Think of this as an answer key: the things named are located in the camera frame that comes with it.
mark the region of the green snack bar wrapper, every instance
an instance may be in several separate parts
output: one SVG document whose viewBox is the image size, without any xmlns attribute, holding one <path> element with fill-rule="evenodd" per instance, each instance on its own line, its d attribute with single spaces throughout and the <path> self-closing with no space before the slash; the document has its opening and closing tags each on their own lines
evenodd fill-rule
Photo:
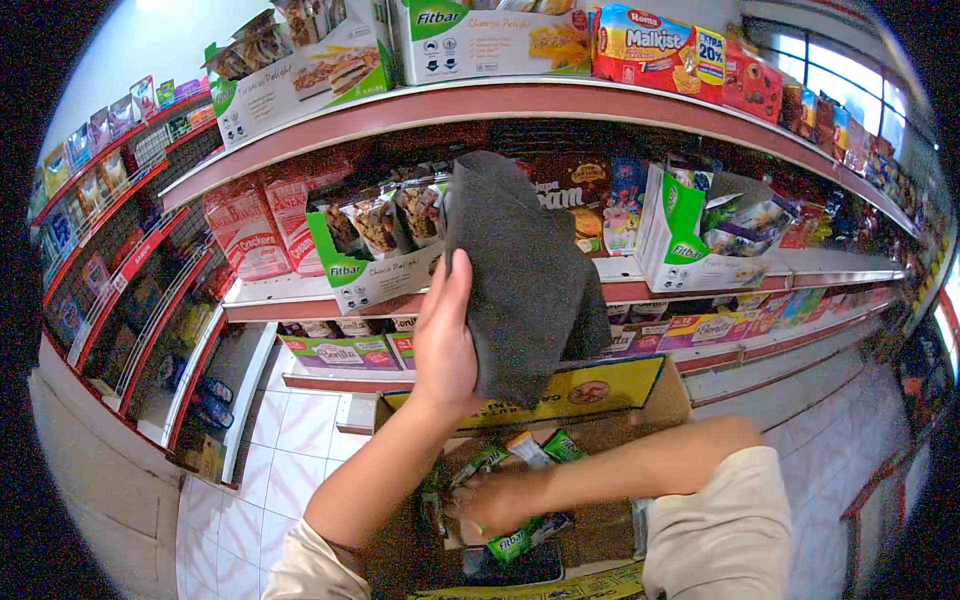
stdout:
<svg viewBox="0 0 960 600">
<path fill-rule="evenodd" d="M 550 436 L 543 445 L 543 451 L 558 463 L 574 463 L 588 456 L 562 429 Z"/>
<path fill-rule="evenodd" d="M 487 444 L 476 456 L 470 459 L 470 462 L 453 478 L 450 482 L 451 488 L 464 485 L 467 480 L 477 474 L 483 467 L 495 467 L 503 461 L 510 458 L 510 452 L 504 450 L 498 445 Z"/>
<path fill-rule="evenodd" d="M 487 547 L 500 562 L 510 564 L 530 548 L 572 525 L 573 515 L 570 513 L 535 516 L 512 535 L 490 540 Z"/>
</svg>

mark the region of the dark gray rag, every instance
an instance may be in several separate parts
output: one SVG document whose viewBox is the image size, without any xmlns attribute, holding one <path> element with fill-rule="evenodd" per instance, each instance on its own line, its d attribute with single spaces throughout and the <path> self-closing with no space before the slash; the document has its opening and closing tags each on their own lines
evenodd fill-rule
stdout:
<svg viewBox="0 0 960 600">
<path fill-rule="evenodd" d="M 508 158 L 460 157 L 444 203 L 446 264 L 463 248 L 473 265 L 467 326 L 477 394 L 532 408 L 561 360 L 612 343 L 600 275 L 575 245 L 573 216 L 541 208 Z"/>
</svg>

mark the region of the store shelf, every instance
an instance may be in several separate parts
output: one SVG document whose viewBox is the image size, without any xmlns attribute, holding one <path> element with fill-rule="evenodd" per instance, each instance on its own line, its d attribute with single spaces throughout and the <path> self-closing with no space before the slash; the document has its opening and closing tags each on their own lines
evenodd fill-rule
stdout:
<svg viewBox="0 0 960 600">
<path fill-rule="evenodd" d="M 133 197 L 141 187 L 147 184 L 147 181 L 156 177 L 156 175 L 167 168 L 169 163 L 164 159 L 148 167 L 147 169 L 142 170 L 139 174 L 136 174 L 138 179 L 130 179 L 130 187 L 124 190 L 115 200 L 108 199 L 104 207 L 96 213 L 89 215 L 87 220 L 80 225 L 78 228 L 78 237 L 80 237 L 80 242 L 70 254 L 68 254 L 59 265 L 51 266 L 51 269 L 56 269 L 56 273 L 53 278 L 50 279 L 50 285 L 47 287 L 46 292 L 43 294 L 43 306 L 46 307 L 50 303 L 50 299 L 54 296 L 54 293 L 57 291 L 57 286 L 63 282 L 63 278 L 66 277 L 67 272 L 70 270 L 70 267 L 73 266 L 73 262 L 80 256 L 80 253 L 84 251 L 84 247 L 93 237 L 93 235 L 100 230 L 100 228 L 109 221 L 117 210 L 120 209 L 124 203 Z"/>
<path fill-rule="evenodd" d="M 116 387 L 116 394 L 120 398 L 118 413 L 125 417 L 130 408 L 133 391 L 136 389 L 136 382 L 140 378 L 143 367 L 146 364 L 147 357 L 154 349 L 156 341 L 163 333 L 164 327 L 174 312 L 177 310 L 180 301 L 190 284 L 197 278 L 200 271 L 203 270 L 206 263 L 210 260 L 209 244 L 203 246 L 194 252 L 186 261 L 186 264 L 180 269 L 177 277 L 170 287 L 166 289 L 160 301 L 157 303 L 150 320 L 143 327 L 143 331 L 136 339 L 130 358 L 124 366 L 120 375 L 120 380 Z"/>
<path fill-rule="evenodd" d="M 889 304 L 890 302 L 884 302 L 840 315 L 831 313 L 814 323 L 804 324 L 789 330 L 775 331 L 751 340 L 674 350 L 669 354 L 677 365 L 677 370 L 684 374 L 700 372 L 723 365 L 746 363 L 822 340 L 866 321 L 872 315 L 886 309 Z M 290 361 L 289 364 L 291 366 L 283 373 L 283 382 L 291 388 L 305 390 L 353 394 L 403 392 L 412 389 L 417 378 L 417 372 L 415 371 L 376 372 L 349 369 L 309 369 L 296 360 Z"/>
<path fill-rule="evenodd" d="M 43 223 L 43 220 L 46 218 L 47 214 L 53 209 L 53 207 L 57 204 L 57 202 L 59 202 L 60 199 L 63 198 L 63 195 L 66 194 L 68 191 L 72 190 L 77 185 L 77 181 L 79 181 L 84 175 L 86 175 L 86 173 L 89 172 L 90 169 L 100 164 L 100 161 L 106 158 L 108 154 L 110 154 L 117 148 L 120 148 L 130 140 L 134 139 L 136 136 L 143 133 L 144 130 L 146 129 L 147 129 L 147 125 L 144 123 L 141 123 L 140 125 L 137 125 L 130 131 L 124 133 L 117 139 L 110 142 L 109 146 L 107 146 L 105 149 L 97 153 L 97 155 L 92 160 L 90 160 L 87 164 L 81 167 L 80 170 L 77 171 L 77 173 L 75 173 L 73 177 L 67 180 L 67 182 L 63 185 L 63 187 L 57 190 L 57 193 L 54 194 L 53 198 L 47 201 L 47 205 L 44 206 L 43 209 L 40 210 L 40 212 L 38 212 L 38 214 L 34 217 L 33 226 L 39 227 Z"/>
<path fill-rule="evenodd" d="M 90 307 L 90 312 L 87 313 L 86 319 L 81 324 L 80 331 L 70 347 L 70 352 L 67 354 L 67 363 L 71 367 L 79 372 L 83 371 L 84 363 L 93 348 L 93 344 L 97 341 L 100 330 L 107 322 L 110 311 L 120 300 L 120 294 L 127 288 L 127 284 L 140 270 L 140 267 L 159 248 L 160 243 L 186 218 L 187 213 L 188 209 L 184 207 L 176 212 L 164 215 L 133 247 L 127 258 L 120 264 L 116 273 L 110 278 L 110 286 L 97 297 L 93 306 Z"/>
<path fill-rule="evenodd" d="M 900 265 L 883 256 L 864 256 L 836 250 L 781 250 L 769 257 L 771 273 L 755 290 L 710 290 L 654 294 L 631 256 L 595 258 L 608 304 L 657 300 L 692 300 L 746 291 L 775 292 L 801 287 L 888 281 L 903 277 Z M 411 316 L 420 312 L 422 294 L 372 306 L 366 317 Z M 272 279 L 238 279 L 224 296 L 231 323 L 337 319 L 343 316 L 324 276 L 290 274 Z"/>
<path fill-rule="evenodd" d="M 193 128 L 192 130 L 190 130 L 190 132 L 188 132 L 188 133 L 186 133 L 186 134 L 178 137 L 178 138 L 177 138 L 177 141 L 175 141 L 174 143 L 172 143 L 172 144 L 170 144 L 169 146 L 167 146 L 166 152 L 168 152 L 168 153 L 169 153 L 169 152 L 173 152 L 174 150 L 176 150 L 176 149 L 177 149 L 179 146 L 181 146 L 182 144 L 185 144 L 186 142 L 190 141 L 191 139 L 193 139 L 193 138 L 196 137 L 197 135 L 205 132 L 206 130 L 210 129 L 211 127 L 217 127 L 217 119 L 216 119 L 216 118 L 212 118 L 212 119 L 210 119 L 210 120 L 208 120 L 208 121 L 205 121 L 205 122 L 203 122 L 201 125 L 198 125 L 197 127 L 195 127 L 195 128 Z"/>
<path fill-rule="evenodd" d="M 223 153 L 160 192 L 172 210 L 227 181 L 291 156 L 383 132 L 481 119 L 555 117 L 663 127 L 761 150 L 832 180 L 873 204 L 914 237 L 916 225 L 816 146 L 732 108 L 681 94 L 574 77 L 499 77 L 401 87 L 294 120 Z"/>
<path fill-rule="evenodd" d="M 263 373 L 270 356 L 270 348 L 276 338 L 277 323 L 252 324 L 235 337 L 227 337 L 220 343 L 217 356 L 206 370 L 207 374 L 222 381 L 233 390 L 233 403 L 229 407 L 233 413 L 233 425 L 224 435 L 224 471 L 222 480 L 229 484 L 233 479 L 233 466 L 236 464 L 240 436 L 247 423 L 247 414 L 256 391 L 256 383 Z"/>
<path fill-rule="evenodd" d="M 197 345 L 194 346 L 190 358 L 187 360 L 183 374 L 180 376 L 180 383 L 174 391 L 170 401 L 170 408 L 163 420 L 163 428 L 159 438 L 159 444 L 171 450 L 177 447 L 177 436 L 180 433 L 180 427 L 183 425 L 183 417 L 186 415 L 186 409 L 190 404 L 190 397 L 193 395 L 197 382 L 204 374 L 204 365 L 206 359 L 217 347 L 217 341 L 220 338 L 220 332 L 224 330 L 227 319 L 224 317 L 224 307 L 217 304 L 213 314 L 204 326 Z"/>
</svg>

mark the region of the candy package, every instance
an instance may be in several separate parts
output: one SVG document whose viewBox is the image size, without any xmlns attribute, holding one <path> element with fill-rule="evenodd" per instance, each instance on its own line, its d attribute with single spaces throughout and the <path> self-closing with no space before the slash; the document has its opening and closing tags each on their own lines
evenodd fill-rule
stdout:
<svg viewBox="0 0 960 600">
<path fill-rule="evenodd" d="M 153 75 L 148 75 L 137 83 L 131 85 L 130 94 L 133 96 L 133 101 L 136 103 L 136 107 L 140 109 L 141 119 L 149 119 L 160 112 L 160 109 L 156 107 L 156 99 L 154 98 Z"/>
<path fill-rule="evenodd" d="M 66 138 L 66 149 L 70 154 L 70 162 L 73 164 L 74 170 L 79 170 L 93 158 L 86 131 L 86 123 L 83 123 L 78 130 Z"/>
<path fill-rule="evenodd" d="M 177 103 L 177 93 L 174 80 L 168 80 L 156 87 L 156 103 L 160 110 L 169 108 Z"/>
<path fill-rule="evenodd" d="M 123 164 L 119 148 L 104 158 L 100 168 L 111 193 L 116 193 L 117 190 L 123 190 L 130 186 L 130 182 L 127 180 L 127 167 Z"/>
<path fill-rule="evenodd" d="M 113 136 L 113 139 L 133 129 L 133 126 L 136 125 L 136 119 L 133 116 L 133 96 L 131 94 L 127 94 L 110 105 L 108 120 L 110 135 Z"/>
<path fill-rule="evenodd" d="M 93 156 L 100 154 L 110 145 L 113 135 L 110 133 L 107 107 L 90 115 L 90 127 L 86 129 L 86 134 L 90 140 L 90 152 Z"/>
<path fill-rule="evenodd" d="M 43 186 L 47 197 L 53 198 L 72 175 L 66 144 L 61 143 L 43 159 Z"/>
</svg>

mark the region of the beige sleeve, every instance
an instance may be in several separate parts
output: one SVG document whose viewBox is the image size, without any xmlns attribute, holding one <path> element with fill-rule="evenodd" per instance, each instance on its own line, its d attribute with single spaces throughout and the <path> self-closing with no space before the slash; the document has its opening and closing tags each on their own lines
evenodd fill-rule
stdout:
<svg viewBox="0 0 960 600">
<path fill-rule="evenodd" d="M 335 598 L 369 600 L 370 586 L 346 568 L 306 521 L 300 520 L 283 541 L 283 558 L 270 569 L 263 600 Z"/>
<path fill-rule="evenodd" d="M 650 509 L 643 585 L 649 598 L 782 598 L 790 575 L 790 505 L 777 451 L 735 452 L 702 490 Z"/>
</svg>

